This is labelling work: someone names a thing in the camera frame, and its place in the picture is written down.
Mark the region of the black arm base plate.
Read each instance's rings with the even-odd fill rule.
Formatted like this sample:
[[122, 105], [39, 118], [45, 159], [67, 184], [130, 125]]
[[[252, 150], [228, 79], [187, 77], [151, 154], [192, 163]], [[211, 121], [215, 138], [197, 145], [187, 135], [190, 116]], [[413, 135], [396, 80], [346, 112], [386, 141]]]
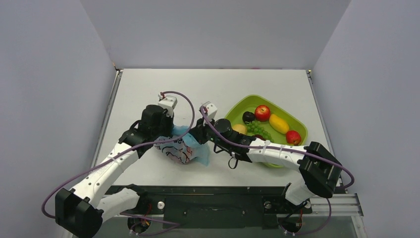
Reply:
[[299, 215], [313, 212], [310, 201], [295, 206], [286, 201], [280, 186], [140, 186], [113, 185], [106, 195], [124, 188], [139, 192], [137, 205], [128, 214], [146, 215], [176, 223], [181, 229], [275, 229], [291, 225]]

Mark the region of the dark red fake fruit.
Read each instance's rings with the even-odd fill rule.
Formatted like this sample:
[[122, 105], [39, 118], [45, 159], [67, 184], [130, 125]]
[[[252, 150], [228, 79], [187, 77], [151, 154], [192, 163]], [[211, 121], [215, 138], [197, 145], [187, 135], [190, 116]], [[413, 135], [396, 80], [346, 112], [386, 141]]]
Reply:
[[258, 139], [260, 139], [262, 141], [266, 141], [266, 139], [263, 136], [259, 135], [259, 134], [255, 134], [255, 135], [253, 135], [253, 137], [254, 138], [258, 138]]

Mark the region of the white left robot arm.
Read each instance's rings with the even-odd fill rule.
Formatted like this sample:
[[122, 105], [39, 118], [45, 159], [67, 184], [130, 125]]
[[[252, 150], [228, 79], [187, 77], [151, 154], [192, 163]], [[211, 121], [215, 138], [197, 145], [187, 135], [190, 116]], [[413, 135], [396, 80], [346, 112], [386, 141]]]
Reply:
[[174, 106], [148, 105], [141, 119], [134, 122], [115, 144], [106, 159], [70, 190], [55, 195], [55, 222], [79, 238], [92, 238], [103, 222], [126, 210], [142, 213], [148, 200], [135, 185], [105, 196], [120, 175], [160, 136], [170, 136]]

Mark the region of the yellow fake mango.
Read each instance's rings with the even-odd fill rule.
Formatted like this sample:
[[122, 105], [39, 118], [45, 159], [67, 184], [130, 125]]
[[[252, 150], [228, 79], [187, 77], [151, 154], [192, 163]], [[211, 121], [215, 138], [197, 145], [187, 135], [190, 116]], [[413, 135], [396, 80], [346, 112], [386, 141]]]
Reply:
[[290, 130], [289, 124], [279, 116], [271, 114], [269, 117], [271, 127], [281, 134], [286, 134]]

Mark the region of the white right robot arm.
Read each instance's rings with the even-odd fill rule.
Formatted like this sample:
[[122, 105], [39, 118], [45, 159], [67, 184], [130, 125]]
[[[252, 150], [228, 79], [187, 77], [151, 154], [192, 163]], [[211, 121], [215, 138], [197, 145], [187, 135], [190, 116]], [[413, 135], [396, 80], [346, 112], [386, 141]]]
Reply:
[[335, 192], [342, 165], [317, 142], [309, 146], [271, 143], [234, 131], [227, 119], [199, 119], [189, 132], [199, 144], [211, 141], [215, 153], [226, 152], [238, 161], [274, 164], [298, 172], [300, 177], [286, 185], [279, 199], [286, 212], [313, 196], [331, 198]]

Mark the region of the blue printed plastic bag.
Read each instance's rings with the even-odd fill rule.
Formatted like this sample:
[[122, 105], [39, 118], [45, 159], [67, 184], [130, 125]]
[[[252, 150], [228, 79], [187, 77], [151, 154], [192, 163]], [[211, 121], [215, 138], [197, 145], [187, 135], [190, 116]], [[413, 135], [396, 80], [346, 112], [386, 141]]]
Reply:
[[166, 157], [180, 164], [198, 162], [204, 166], [209, 165], [210, 150], [206, 144], [199, 144], [190, 134], [186, 133], [182, 138], [170, 142], [162, 143], [169, 139], [179, 137], [184, 134], [188, 126], [174, 126], [171, 137], [159, 137], [154, 147], [162, 152]]

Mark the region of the small red fake apple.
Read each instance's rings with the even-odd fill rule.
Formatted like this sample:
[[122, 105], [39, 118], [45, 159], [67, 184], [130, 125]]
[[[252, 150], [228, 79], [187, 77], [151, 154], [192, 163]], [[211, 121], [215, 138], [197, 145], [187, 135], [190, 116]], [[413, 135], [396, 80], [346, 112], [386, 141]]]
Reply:
[[302, 142], [300, 134], [295, 130], [289, 130], [286, 132], [285, 137], [286, 142], [294, 146], [298, 146]]

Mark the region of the yellow fake lemon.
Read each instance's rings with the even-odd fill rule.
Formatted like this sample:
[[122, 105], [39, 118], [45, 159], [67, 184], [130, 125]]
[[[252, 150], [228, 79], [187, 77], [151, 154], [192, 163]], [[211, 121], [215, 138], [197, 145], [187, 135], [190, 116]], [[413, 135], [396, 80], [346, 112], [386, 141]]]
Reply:
[[232, 126], [232, 129], [240, 134], [246, 135], [248, 133], [247, 127], [243, 124], [235, 124]]

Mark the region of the green plastic tray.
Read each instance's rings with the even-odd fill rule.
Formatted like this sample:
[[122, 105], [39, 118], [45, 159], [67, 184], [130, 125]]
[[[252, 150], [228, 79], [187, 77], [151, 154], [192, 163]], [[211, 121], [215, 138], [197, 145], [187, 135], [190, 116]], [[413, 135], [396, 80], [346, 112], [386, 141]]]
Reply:
[[[270, 109], [270, 112], [283, 120], [286, 121], [289, 125], [290, 130], [294, 130], [301, 136], [300, 146], [305, 145], [306, 139], [308, 136], [308, 131], [306, 126], [296, 119], [294, 116], [289, 114], [287, 111], [277, 106], [273, 102], [259, 96], [259, 95], [248, 95], [242, 100], [240, 100], [235, 106], [233, 106], [230, 111], [225, 115], [225, 118], [228, 119], [232, 125], [244, 124], [242, 121], [242, 115], [245, 112], [254, 113], [255, 109], [260, 106], [265, 105]], [[277, 144], [287, 144], [286, 135], [276, 131], [268, 121], [261, 122], [260, 127], [264, 128], [266, 134], [270, 135], [270, 141]]]

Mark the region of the dark purple fake plum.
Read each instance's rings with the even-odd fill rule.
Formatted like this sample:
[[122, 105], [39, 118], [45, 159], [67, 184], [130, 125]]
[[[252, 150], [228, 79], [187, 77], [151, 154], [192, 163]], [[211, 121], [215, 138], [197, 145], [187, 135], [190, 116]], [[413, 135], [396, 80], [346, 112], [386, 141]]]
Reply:
[[251, 123], [256, 119], [255, 114], [249, 111], [246, 111], [242, 114], [242, 121], [244, 123]]

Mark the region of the green fake grapes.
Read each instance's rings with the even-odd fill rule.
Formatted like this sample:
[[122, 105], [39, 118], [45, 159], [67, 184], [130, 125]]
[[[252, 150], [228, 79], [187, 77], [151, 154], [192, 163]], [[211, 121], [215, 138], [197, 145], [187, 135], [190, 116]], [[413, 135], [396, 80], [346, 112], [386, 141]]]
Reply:
[[246, 123], [245, 126], [248, 129], [248, 133], [251, 133], [252, 135], [259, 134], [266, 140], [273, 142], [271, 134], [262, 126], [260, 121], [255, 120], [251, 123]]

